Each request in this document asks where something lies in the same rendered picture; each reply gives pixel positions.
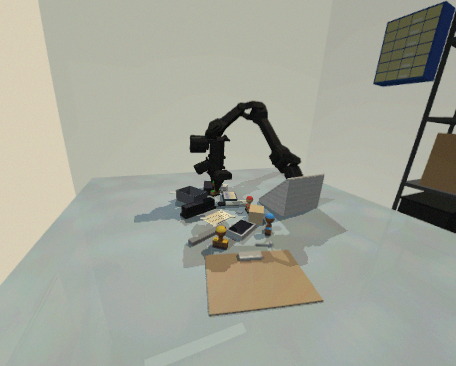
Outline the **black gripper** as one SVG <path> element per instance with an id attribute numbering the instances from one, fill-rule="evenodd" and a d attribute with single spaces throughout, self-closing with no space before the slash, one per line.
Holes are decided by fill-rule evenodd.
<path id="1" fill-rule="evenodd" d="M 232 179 L 232 174 L 228 170 L 222 170 L 225 169 L 224 159 L 226 159 L 226 156 L 224 156 L 224 153 L 214 154 L 209 152 L 208 157 L 212 160 L 214 171 L 210 171 L 209 168 L 206 173 L 210 176 L 211 182 L 214 181 L 215 191 L 217 192 L 224 180 Z"/>

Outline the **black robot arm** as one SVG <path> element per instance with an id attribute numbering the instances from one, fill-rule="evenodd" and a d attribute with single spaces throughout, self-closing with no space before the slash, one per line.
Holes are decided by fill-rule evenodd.
<path id="1" fill-rule="evenodd" d="M 252 108 L 250 113 L 244 112 L 245 109 L 249 108 Z M 272 165 L 274 164 L 281 173 L 284 173 L 286 179 L 304 176 L 298 166 L 301 163 L 301 158 L 293 154 L 288 147 L 282 145 L 268 119 L 267 108 L 262 102 L 239 103 L 223 117 L 210 121 L 205 136 L 190 135 L 190 153 L 206 153 L 210 143 L 210 153 L 223 154 L 225 141 L 230 141 L 230 139 L 227 135 L 222 136 L 222 134 L 240 116 L 259 125 L 272 151 L 269 156 Z M 291 164 L 287 166 L 289 163 Z M 212 160 L 207 157 L 205 161 L 194 165 L 194 168 L 199 175 L 208 171 L 209 168 L 210 171 L 214 171 Z"/>

